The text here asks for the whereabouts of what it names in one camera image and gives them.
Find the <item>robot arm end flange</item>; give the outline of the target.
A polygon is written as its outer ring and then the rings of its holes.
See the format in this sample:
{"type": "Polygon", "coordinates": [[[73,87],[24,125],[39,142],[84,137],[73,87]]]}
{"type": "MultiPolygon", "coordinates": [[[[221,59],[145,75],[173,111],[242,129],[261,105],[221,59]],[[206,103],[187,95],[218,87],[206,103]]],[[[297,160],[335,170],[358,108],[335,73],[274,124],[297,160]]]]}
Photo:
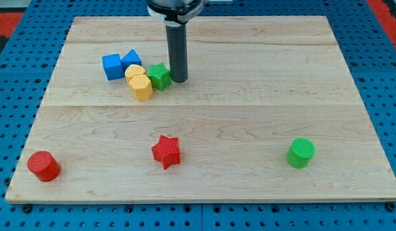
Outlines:
{"type": "Polygon", "coordinates": [[[204,0],[147,0],[147,10],[151,17],[169,27],[187,24],[200,14],[204,0]]]}

